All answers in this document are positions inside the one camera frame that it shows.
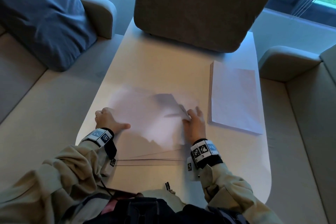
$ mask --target ring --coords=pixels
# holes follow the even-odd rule
[[[97,114],[99,114],[99,113],[102,113],[102,112],[98,112]],[[96,118],[97,118],[97,114],[96,114]]]

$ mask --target brown cushion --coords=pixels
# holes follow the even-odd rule
[[[218,52],[234,52],[268,0],[136,0],[146,33]]]

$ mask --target hand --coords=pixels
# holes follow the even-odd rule
[[[96,111],[96,128],[109,128],[112,130],[112,132],[116,135],[120,131],[124,129],[129,129],[131,128],[131,125],[128,123],[118,123],[114,120],[112,113],[111,113],[111,108],[105,107],[101,111]]]
[[[182,120],[184,136],[191,145],[199,139],[206,138],[203,112],[199,107],[196,107],[196,111],[197,114],[192,109],[187,111],[188,115],[191,117],[191,121]]]

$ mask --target blue pillow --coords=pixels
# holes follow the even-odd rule
[[[97,40],[80,0],[0,0],[0,23],[55,71],[67,70]]]

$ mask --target person's left hand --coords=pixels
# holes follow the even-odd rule
[[[124,129],[131,128],[131,125],[128,123],[119,123],[116,122],[112,116],[111,108],[105,107],[101,111],[98,110],[95,112],[96,117],[96,128],[109,128],[116,135]]]

